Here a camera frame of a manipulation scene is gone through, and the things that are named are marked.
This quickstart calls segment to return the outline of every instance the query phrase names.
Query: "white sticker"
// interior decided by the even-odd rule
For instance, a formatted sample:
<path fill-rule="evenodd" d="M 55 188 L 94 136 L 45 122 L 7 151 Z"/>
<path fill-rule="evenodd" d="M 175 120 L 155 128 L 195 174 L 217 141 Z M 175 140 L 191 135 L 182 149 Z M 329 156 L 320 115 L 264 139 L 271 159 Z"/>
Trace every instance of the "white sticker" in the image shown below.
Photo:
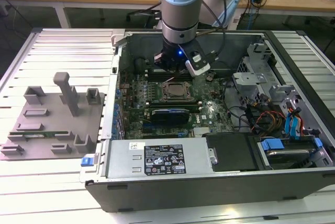
<path fill-rule="evenodd" d="M 145 142 L 130 142 L 129 149 L 130 150 L 144 150 Z"/>

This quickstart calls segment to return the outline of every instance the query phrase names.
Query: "metal panel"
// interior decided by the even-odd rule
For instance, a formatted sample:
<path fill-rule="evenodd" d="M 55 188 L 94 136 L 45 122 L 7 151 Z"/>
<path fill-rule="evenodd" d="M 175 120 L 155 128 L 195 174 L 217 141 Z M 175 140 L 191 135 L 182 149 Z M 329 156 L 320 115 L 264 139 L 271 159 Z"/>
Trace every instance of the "metal panel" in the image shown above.
<path fill-rule="evenodd" d="M 111 61 L 110 55 L 28 55 L 25 62 L 99 62 Z"/>
<path fill-rule="evenodd" d="M 110 42 L 110 36 L 107 37 L 63 37 L 63 36 L 49 36 L 39 37 L 36 42 Z"/>
<path fill-rule="evenodd" d="M 290 43 L 282 43 L 283 46 L 285 46 L 286 49 L 308 49 L 308 46 L 305 44 L 290 44 Z"/>
<path fill-rule="evenodd" d="M 16 72 L 15 77 L 53 77 L 56 72 L 62 72 L 64 70 L 20 70 Z M 110 69 L 87 69 L 85 71 L 80 69 L 67 70 L 71 78 L 73 77 L 108 77 L 110 75 Z"/>
<path fill-rule="evenodd" d="M 280 43 L 305 43 L 301 38 L 278 38 Z"/>
<path fill-rule="evenodd" d="M 111 61 L 108 62 L 23 62 L 20 69 L 45 70 L 45 69 L 105 69 L 111 67 Z"/>
<path fill-rule="evenodd" d="M 300 36 L 296 33 L 277 33 L 274 32 L 276 38 L 300 38 Z"/>
<path fill-rule="evenodd" d="M 289 46 L 290 44 L 282 44 L 307 81 L 310 82 L 312 88 L 317 92 L 330 112 L 335 116 L 335 71 L 334 67 L 331 66 L 330 61 L 307 37 L 299 36 L 297 33 L 275 33 L 275 35 L 279 41 L 286 39 L 292 40 L 292 38 L 295 40 L 298 36 L 300 37 L 300 40 L 304 42 L 304 46 L 309 48 L 292 49 Z M 286 83 L 291 83 L 290 78 L 286 75 L 287 73 L 285 73 L 279 63 L 277 63 L 276 67 L 284 81 Z"/>
<path fill-rule="evenodd" d="M 76 86 L 77 92 L 97 87 L 107 94 L 114 57 L 112 34 L 111 29 L 44 30 L 31 34 L 0 92 L 0 144 L 6 142 L 26 103 L 23 94 L 28 85 L 41 86 L 45 93 L 60 93 L 53 82 L 54 74 L 68 72 L 69 83 Z"/>

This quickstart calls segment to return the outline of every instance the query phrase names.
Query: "blue latch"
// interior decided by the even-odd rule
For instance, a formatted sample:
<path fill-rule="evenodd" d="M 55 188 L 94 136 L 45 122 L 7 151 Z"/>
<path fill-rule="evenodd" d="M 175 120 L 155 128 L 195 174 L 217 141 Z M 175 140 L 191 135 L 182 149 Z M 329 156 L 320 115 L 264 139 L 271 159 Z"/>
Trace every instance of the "blue latch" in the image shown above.
<path fill-rule="evenodd" d="M 284 149 L 281 139 L 265 139 L 261 142 L 264 151 L 274 149 Z"/>
<path fill-rule="evenodd" d="M 94 165 L 94 157 L 83 157 L 81 166 L 93 166 Z"/>
<path fill-rule="evenodd" d="M 321 140 L 319 138 L 314 138 L 314 142 L 318 148 L 321 148 L 323 146 Z"/>

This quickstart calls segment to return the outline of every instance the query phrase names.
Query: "power cord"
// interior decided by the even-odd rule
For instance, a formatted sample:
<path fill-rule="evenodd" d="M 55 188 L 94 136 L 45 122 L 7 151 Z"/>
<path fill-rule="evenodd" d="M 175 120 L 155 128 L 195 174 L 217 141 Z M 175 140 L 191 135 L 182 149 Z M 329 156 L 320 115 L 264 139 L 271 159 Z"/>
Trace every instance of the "power cord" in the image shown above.
<path fill-rule="evenodd" d="M 129 12 L 126 15 L 126 21 L 130 21 L 130 16 L 131 15 L 135 15 L 135 14 L 138 14 L 138 13 L 145 14 L 147 11 L 151 11 L 151 10 L 153 10 L 154 8 L 158 7 L 161 4 L 162 4 L 162 2 L 159 2 L 159 3 L 156 3 L 155 5 L 151 6 L 150 8 L 147 8 L 147 9 L 139 9 L 139 10 L 135 10 L 135 11 Z"/>
<path fill-rule="evenodd" d="M 213 12 L 213 10 L 211 10 L 211 8 L 205 3 L 205 1 L 203 1 L 203 5 L 210 12 L 210 14 L 214 17 L 215 21 L 218 23 L 219 26 L 217 28 L 215 28 L 215 29 L 210 29 L 210 30 L 207 30 L 207 31 L 204 31 L 204 32 L 200 32 L 200 33 L 197 34 L 197 37 L 203 36 L 203 35 L 207 35 L 207 34 L 216 32 L 219 29 L 221 29 L 222 30 L 222 35 L 223 35 L 223 40 L 222 40 L 220 48 L 216 52 L 216 56 L 219 56 L 220 53 L 222 52 L 222 50 L 224 49 L 225 45 L 226 45 L 226 30 L 224 28 L 224 25 L 225 25 L 225 22 L 226 22 L 226 19 L 227 19 L 227 0 L 224 0 L 224 19 L 223 19 L 222 22 L 215 15 L 215 13 Z"/>
<path fill-rule="evenodd" d="M 13 4 L 10 3 L 9 0 L 5 0 L 22 18 L 24 21 L 26 21 L 26 23 L 31 27 L 33 28 L 33 26 L 31 25 L 31 23 L 17 10 L 16 7 L 13 6 Z"/>
<path fill-rule="evenodd" d="M 266 2 L 267 2 L 267 0 L 264 0 L 262 3 L 260 3 L 260 4 L 258 5 L 258 4 L 256 4 L 256 3 L 253 3 L 251 0 L 248 0 L 247 6 L 246 6 L 246 8 L 245 8 L 243 14 L 241 15 L 241 20 L 243 20 L 243 21 L 247 21 L 248 24 L 249 24 L 249 22 L 252 22 L 252 24 L 254 24 L 255 21 L 256 21 L 256 19 L 257 19 L 258 16 L 259 16 L 259 10 L 260 10 L 260 8 L 263 7 L 263 6 L 266 4 Z M 255 16 L 255 18 L 252 19 L 251 21 L 250 21 L 250 17 L 249 17 L 248 20 L 245 20 L 245 19 L 244 19 L 244 16 L 246 15 L 247 10 L 249 9 L 248 13 L 250 13 L 250 10 L 251 10 L 252 7 L 255 7 L 255 8 L 256 8 L 256 12 L 255 12 L 256 16 Z"/>

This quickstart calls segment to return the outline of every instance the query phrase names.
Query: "warning label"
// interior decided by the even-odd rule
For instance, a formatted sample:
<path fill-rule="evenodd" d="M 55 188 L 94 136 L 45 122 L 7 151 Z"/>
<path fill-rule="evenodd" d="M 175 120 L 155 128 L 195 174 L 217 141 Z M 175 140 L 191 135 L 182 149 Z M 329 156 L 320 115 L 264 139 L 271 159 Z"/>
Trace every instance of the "warning label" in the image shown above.
<path fill-rule="evenodd" d="M 186 173 L 183 145 L 153 145 L 144 147 L 146 175 Z"/>

